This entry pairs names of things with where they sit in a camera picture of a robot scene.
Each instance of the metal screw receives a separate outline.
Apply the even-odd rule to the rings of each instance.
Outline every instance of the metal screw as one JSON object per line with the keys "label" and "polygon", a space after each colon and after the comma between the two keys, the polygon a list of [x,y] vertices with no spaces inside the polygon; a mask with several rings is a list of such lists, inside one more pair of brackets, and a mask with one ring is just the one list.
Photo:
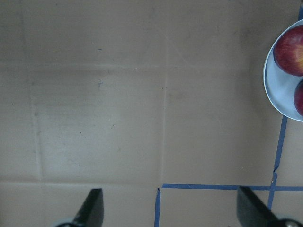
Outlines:
{"label": "metal screw", "polygon": [[298,224],[293,221],[286,221],[285,225],[286,227],[298,227]]}

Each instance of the white bowl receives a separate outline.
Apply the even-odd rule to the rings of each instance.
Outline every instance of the white bowl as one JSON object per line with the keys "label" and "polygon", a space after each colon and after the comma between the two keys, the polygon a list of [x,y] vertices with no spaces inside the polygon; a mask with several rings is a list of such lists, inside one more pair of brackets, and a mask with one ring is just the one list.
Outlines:
{"label": "white bowl", "polygon": [[272,105],[283,115],[303,122],[294,106],[294,91],[303,77],[292,76],[281,70],[274,61],[274,46],[278,39],[289,29],[303,25],[303,19],[287,28],[274,42],[267,55],[263,70],[263,81],[266,94]]}

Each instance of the apple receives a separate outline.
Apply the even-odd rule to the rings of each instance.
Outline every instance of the apple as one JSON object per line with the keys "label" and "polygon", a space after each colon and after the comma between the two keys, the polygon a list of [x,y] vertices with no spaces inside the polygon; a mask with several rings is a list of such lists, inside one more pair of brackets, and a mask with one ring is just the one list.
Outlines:
{"label": "apple", "polygon": [[286,31],[274,47],[274,59],[283,71],[303,76],[303,25]]}
{"label": "apple", "polygon": [[303,80],[294,91],[294,105],[300,115],[303,115]]}

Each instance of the plate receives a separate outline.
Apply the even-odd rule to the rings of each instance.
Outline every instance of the plate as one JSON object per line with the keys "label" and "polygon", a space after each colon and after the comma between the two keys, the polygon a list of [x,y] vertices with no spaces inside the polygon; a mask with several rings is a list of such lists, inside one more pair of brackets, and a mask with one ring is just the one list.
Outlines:
{"label": "plate", "polygon": [[303,19],[287,28],[274,42],[266,57],[263,81],[266,94],[272,105],[283,115],[296,121],[303,122],[301,116],[294,106],[294,91],[303,77],[292,76],[281,70],[274,60],[274,46],[279,38],[289,29],[303,25]]}

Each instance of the black object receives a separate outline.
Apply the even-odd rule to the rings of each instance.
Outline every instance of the black object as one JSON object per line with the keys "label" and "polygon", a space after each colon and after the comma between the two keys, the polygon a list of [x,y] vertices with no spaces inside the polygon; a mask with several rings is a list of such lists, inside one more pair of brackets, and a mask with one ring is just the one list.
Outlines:
{"label": "black object", "polygon": [[101,227],[103,223],[102,189],[90,190],[86,200],[71,223],[63,223],[57,227]]}
{"label": "black object", "polygon": [[237,217],[243,227],[303,227],[295,220],[278,220],[249,187],[243,186],[238,188]]}

